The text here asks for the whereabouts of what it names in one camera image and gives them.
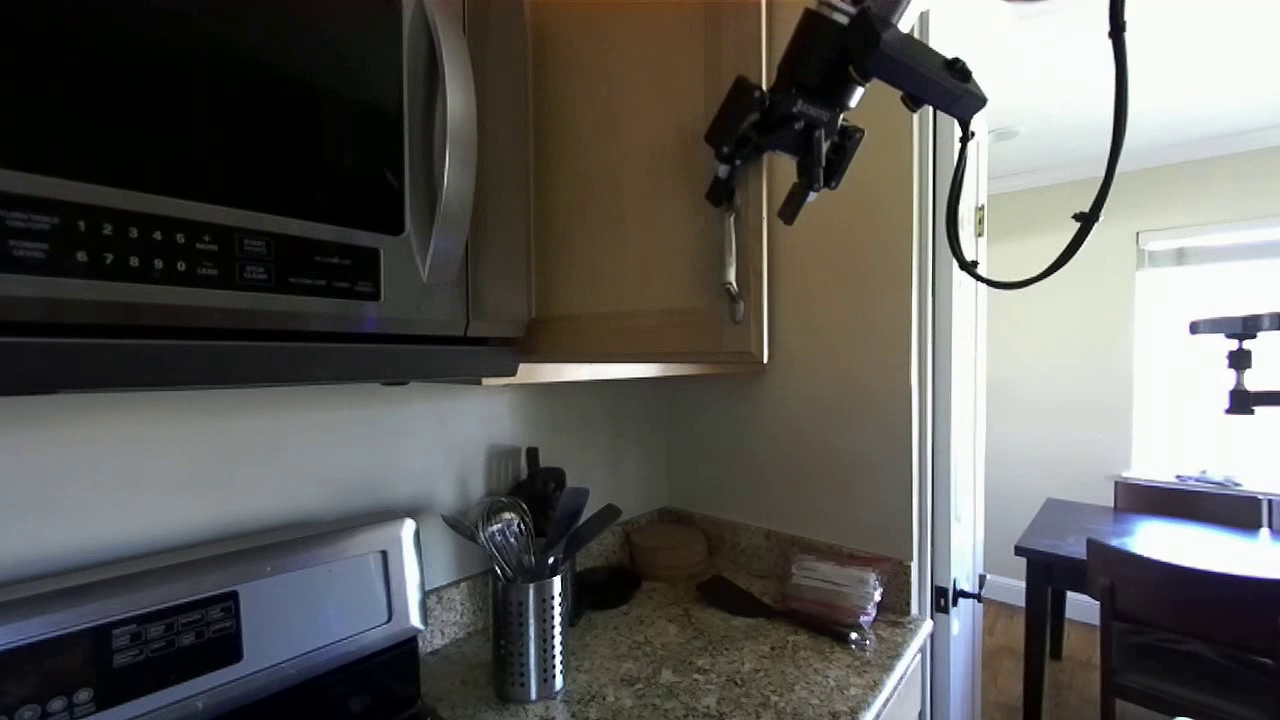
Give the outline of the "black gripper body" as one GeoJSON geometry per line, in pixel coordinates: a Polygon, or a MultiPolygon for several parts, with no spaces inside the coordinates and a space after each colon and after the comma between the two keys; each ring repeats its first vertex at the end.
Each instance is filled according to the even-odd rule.
{"type": "Polygon", "coordinates": [[[843,120],[866,86],[874,18],[866,9],[805,9],[770,86],[735,77],[708,120],[714,156],[738,153],[745,170],[764,153],[787,153],[813,189],[837,189],[858,149],[843,120]]]}

